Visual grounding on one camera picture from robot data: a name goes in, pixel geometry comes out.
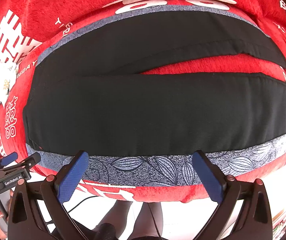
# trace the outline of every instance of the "red blanket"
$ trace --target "red blanket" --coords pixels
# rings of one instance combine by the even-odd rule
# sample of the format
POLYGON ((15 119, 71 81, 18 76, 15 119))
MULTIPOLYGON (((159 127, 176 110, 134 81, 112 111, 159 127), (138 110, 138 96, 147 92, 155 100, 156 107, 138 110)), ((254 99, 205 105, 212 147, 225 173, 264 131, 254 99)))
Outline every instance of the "red blanket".
MULTIPOLYGON (((194 4, 228 10, 269 35, 286 58, 286 4, 282 0, 194 0, 194 4)), ((38 56, 62 37, 102 18, 156 4, 191 5, 187 0, 0 0, 0 61, 20 63, 17 82, 5 108, 0 106, 0 154, 13 151, 27 157, 22 110, 26 104, 38 56)), ((263 72, 286 82, 286 70, 247 55, 212 57, 164 66, 148 73, 263 72)), ((286 164, 286 154, 241 175, 253 181, 286 164)), ((35 171, 54 173, 41 166, 35 171)), ((206 197, 202 185, 131 187, 84 181, 80 189, 96 195, 137 201, 182 201, 206 197)))

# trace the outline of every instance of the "blue floral fabric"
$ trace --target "blue floral fabric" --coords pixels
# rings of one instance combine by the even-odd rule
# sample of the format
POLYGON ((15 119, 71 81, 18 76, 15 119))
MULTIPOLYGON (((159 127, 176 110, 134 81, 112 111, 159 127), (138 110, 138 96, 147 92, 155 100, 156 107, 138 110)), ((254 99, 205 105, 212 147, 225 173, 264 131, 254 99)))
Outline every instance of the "blue floral fabric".
MULTIPOLYGON (((28 155, 35 152, 26 145, 28 155)), ((41 166, 59 171, 72 156, 37 151, 41 166)), ((206 153, 224 174, 238 176, 272 162, 286 153, 286 134, 261 145, 237 151, 206 153)), ((109 157, 89 156, 83 179, 126 186, 186 186, 201 184, 192 166, 192 155, 109 157)))

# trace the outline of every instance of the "black cable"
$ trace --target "black cable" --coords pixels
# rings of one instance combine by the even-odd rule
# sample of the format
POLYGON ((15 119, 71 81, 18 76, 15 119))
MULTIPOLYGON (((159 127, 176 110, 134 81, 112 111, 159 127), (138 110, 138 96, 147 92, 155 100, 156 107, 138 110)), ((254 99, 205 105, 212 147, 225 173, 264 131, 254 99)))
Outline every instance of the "black cable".
MULTIPOLYGON (((75 207, 73 207, 70 211, 67 211, 67 213, 70 213, 71 211, 73 211, 74 209, 76 209, 79 205, 81 205, 85 200, 88 200, 90 198, 93 198, 93 197, 98 197, 98 196, 90 196, 90 197, 87 197, 85 199, 83 199, 80 203, 78 203, 75 207)), ((53 220, 49 221, 49 222, 46 222, 46 225, 49 225, 49 224, 53 224, 53 220)))

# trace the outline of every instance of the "person's leg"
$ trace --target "person's leg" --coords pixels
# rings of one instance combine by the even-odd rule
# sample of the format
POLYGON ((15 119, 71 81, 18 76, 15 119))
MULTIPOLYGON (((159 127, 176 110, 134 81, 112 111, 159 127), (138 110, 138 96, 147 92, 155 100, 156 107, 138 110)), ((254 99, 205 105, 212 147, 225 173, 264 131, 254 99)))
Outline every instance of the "person's leg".
POLYGON ((132 203, 131 201, 116 200, 114 206, 92 231, 98 231, 100 225, 110 223, 115 227, 115 236, 119 238, 125 230, 127 215, 132 203))
POLYGON ((142 209, 135 221, 132 234, 129 236, 128 240, 142 237, 142 236, 158 236, 155 228, 153 217, 155 219, 156 226, 158 228, 159 234, 162 235, 163 232, 163 212, 160 202, 146 203, 142 205, 142 209))

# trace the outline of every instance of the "blue clamp pad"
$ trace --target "blue clamp pad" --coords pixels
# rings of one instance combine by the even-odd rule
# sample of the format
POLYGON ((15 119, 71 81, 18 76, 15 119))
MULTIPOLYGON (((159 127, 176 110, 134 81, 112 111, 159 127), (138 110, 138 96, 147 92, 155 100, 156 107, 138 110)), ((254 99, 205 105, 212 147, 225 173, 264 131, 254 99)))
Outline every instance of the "blue clamp pad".
POLYGON ((0 161, 0 166, 4 168, 5 166, 9 165, 10 163, 16 161, 18 159, 18 154, 16 152, 12 152, 10 155, 2 158, 0 161))
POLYGON ((78 157, 78 160, 76 160, 74 165, 69 169, 65 177, 58 185, 57 193, 59 202, 61 204, 70 200, 88 166, 89 156, 87 152, 82 152, 82 154, 78 157))
POLYGON ((198 152, 194 152, 192 164, 211 200, 220 204, 224 199, 223 186, 198 152))

